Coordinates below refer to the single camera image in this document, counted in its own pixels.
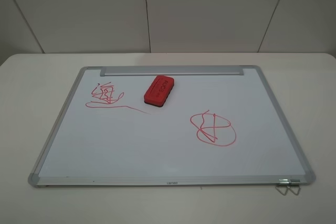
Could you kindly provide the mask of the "metal hanging clip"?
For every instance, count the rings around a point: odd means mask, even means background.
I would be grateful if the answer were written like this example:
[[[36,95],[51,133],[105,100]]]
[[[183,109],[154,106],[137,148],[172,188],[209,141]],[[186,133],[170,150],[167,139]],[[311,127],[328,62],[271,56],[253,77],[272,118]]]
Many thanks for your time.
[[[290,179],[287,183],[287,189],[294,195],[298,196],[301,191],[301,181],[299,179]]]
[[[286,196],[289,190],[290,180],[280,179],[276,185],[276,190],[283,196]]]

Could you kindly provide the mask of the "white whiteboard with aluminium frame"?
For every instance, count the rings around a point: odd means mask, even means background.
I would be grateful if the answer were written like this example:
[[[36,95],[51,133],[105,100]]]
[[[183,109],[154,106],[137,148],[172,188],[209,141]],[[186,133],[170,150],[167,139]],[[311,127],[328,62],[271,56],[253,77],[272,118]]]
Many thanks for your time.
[[[165,104],[144,102],[158,75]],[[315,174],[258,66],[80,69],[28,177],[44,186],[311,184]]]

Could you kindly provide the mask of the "right metal hanging clip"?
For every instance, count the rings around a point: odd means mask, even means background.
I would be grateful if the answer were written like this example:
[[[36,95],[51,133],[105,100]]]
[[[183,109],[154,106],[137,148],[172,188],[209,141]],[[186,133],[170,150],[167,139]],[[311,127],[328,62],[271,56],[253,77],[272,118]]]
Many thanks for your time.
[[[294,195],[298,196],[301,191],[301,181],[299,179],[290,179],[287,183],[287,189]]]

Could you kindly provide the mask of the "left metal hanging clip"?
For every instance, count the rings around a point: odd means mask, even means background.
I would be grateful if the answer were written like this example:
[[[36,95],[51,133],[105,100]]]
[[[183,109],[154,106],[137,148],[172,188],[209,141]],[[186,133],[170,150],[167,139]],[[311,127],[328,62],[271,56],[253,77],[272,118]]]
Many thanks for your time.
[[[286,196],[289,190],[290,180],[280,179],[276,185],[276,190],[283,196]]]

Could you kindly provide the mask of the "red whiteboard eraser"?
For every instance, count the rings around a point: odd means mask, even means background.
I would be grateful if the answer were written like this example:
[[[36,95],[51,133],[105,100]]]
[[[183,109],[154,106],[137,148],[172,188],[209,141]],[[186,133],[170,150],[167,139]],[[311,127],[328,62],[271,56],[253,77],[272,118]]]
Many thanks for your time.
[[[175,81],[172,77],[164,75],[156,76],[144,95],[144,102],[156,107],[162,107],[174,84]]]

